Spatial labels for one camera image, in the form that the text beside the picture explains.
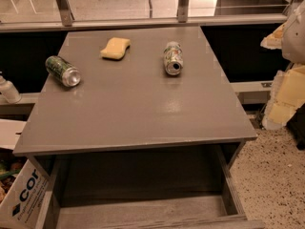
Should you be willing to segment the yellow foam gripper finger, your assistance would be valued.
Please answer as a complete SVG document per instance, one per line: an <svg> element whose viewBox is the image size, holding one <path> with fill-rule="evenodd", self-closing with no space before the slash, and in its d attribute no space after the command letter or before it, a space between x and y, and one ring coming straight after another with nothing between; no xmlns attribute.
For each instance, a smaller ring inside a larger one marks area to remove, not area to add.
<svg viewBox="0 0 305 229"><path fill-rule="evenodd" d="M271 34L264 37L260 43L260 46L269 50L280 50L282 48L281 40L283 37L284 27L285 24L281 24Z"/></svg>
<svg viewBox="0 0 305 229"><path fill-rule="evenodd" d="M305 104L305 65L294 64L287 72L278 71L270 97L262 125L266 130L277 130L284 127Z"/></svg>

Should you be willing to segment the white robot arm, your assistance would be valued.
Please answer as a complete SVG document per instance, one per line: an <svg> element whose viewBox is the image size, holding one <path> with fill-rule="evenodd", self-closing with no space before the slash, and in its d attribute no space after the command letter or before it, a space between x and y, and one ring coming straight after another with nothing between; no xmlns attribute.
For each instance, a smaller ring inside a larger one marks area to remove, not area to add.
<svg viewBox="0 0 305 229"><path fill-rule="evenodd" d="M264 111L263 127L276 130L284 127L305 104L305 1L285 23L265 37L260 46L270 50L280 49L283 58L293 64L288 71L276 73Z"/></svg>

